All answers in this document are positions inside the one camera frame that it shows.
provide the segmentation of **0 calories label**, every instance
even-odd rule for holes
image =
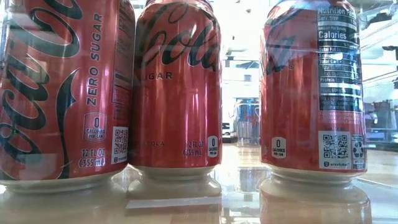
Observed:
[[[356,14],[334,6],[318,10],[320,111],[362,112]]]
[[[84,118],[83,139],[91,142],[104,141],[106,138],[106,115],[88,113]]]
[[[210,136],[207,138],[207,156],[210,158],[215,158],[218,156],[217,136]]]
[[[281,137],[272,138],[272,156],[276,159],[286,158],[286,139]]]

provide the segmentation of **can label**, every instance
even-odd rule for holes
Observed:
[[[300,4],[280,3],[264,26],[262,161],[291,169],[364,172],[354,8],[337,2],[309,10]]]
[[[202,2],[147,6],[137,22],[132,165],[220,163],[220,41],[218,22]]]
[[[130,3],[36,0],[7,7],[0,179],[123,169],[134,52]]]

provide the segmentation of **aluminum can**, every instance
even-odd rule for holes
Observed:
[[[238,146],[259,147],[260,106],[258,98],[238,100],[235,105]]]
[[[261,40],[262,162],[274,174],[366,172],[358,20],[346,1],[281,1]]]
[[[205,0],[147,1],[137,20],[129,161],[158,178],[221,160],[220,27]]]
[[[0,184],[56,192],[123,170],[135,35],[130,2],[5,1],[2,10]]]

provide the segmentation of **soda can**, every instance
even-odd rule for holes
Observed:
[[[130,2],[5,3],[0,184],[57,192],[123,170],[135,36]]]
[[[358,20],[346,1],[281,1],[261,40],[262,162],[276,175],[366,172]]]
[[[245,98],[235,104],[239,147],[259,147],[260,106],[258,98]]]
[[[220,163],[220,42],[207,1],[147,1],[137,20],[129,147],[142,174],[201,176]]]

